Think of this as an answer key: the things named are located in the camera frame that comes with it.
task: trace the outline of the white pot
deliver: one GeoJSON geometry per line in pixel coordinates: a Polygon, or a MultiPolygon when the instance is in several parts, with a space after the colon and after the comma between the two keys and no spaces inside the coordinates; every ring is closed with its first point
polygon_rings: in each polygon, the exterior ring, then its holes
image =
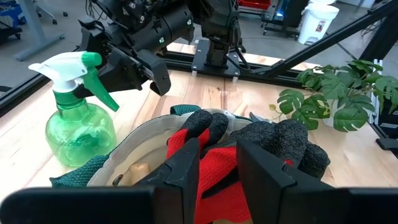
{"type": "Polygon", "coordinates": [[[338,100],[335,100],[335,102],[333,102],[333,100],[328,100],[328,104],[330,106],[330,118],[322,119],[324,125],[333,128],[333,117],[335,116],[335,113],[337,111],[337,103],[338,100]]]}

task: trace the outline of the spray bottle nozzle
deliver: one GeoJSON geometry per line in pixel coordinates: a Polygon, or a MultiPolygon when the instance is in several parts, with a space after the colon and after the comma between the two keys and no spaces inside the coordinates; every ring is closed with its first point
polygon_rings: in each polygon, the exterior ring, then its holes
{"type": "Polygon", "coordinates": [[[101,65],[102,58],[93,52],[67,52],[58,54],[43,63],[35,63],[29,69],[49,77],[53,82],[53,90],[60,93],[72,93],[77,88],[76,80],[83,80],[85,88],[113,111],[119,105],[112,99],[98,78],[95,68],[101,65]]]}

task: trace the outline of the potted plant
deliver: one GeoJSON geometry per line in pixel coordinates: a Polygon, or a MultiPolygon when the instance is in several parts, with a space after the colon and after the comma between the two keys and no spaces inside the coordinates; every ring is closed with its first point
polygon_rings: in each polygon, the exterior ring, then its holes
{"type": "Polygon", "coordinates": [[[356,131],[375,110],[368,95],[377,96],[381,106],[385,98],[391,100],[390,113],[398,105],[398,80],[380,75],[382,70],[380,65],[365,60],[353,60],[343,67],[307,69],[297,79],[310,91],[308,97],[300,91],[284,90],[277,100],[280,111],[276,105],[269,108],[279,117],[291,114],[308,130],[317,129],[318,120],[322,119],[338,131],[356,131]]]}

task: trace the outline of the red container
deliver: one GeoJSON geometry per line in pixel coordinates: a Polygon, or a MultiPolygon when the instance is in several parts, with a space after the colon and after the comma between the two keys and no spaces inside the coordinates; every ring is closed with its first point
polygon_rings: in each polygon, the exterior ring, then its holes
{"type": "Polygon", "coordinates": [[[240,6],[267,10],[271,5],[271,0],[238,0],[238,4],[240,6]]]}

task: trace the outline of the trash can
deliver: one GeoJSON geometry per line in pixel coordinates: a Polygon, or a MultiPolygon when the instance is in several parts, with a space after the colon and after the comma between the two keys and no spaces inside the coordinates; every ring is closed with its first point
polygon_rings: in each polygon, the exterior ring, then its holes
{"type": "Polygon", "coordinates": [[[327,4],[310,3],[305,8],[298,42],[311,45],[322,39],[339,9],[327,4]]]}

